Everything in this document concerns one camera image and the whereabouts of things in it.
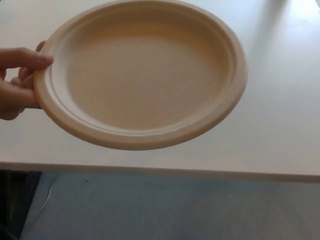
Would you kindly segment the person's bare hand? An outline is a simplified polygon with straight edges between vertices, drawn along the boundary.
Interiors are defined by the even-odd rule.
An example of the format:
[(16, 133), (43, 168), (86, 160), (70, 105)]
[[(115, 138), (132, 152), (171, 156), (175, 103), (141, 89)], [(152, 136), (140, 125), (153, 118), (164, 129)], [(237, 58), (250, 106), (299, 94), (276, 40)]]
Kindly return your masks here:
[(49, 67), (54, 58), (41, 53), (45, 41), (35, 50), (26, 47), (0, 49), (0, 118), (16, 119), (25, 109), (40, 109), (34, 90), (34, 72)]

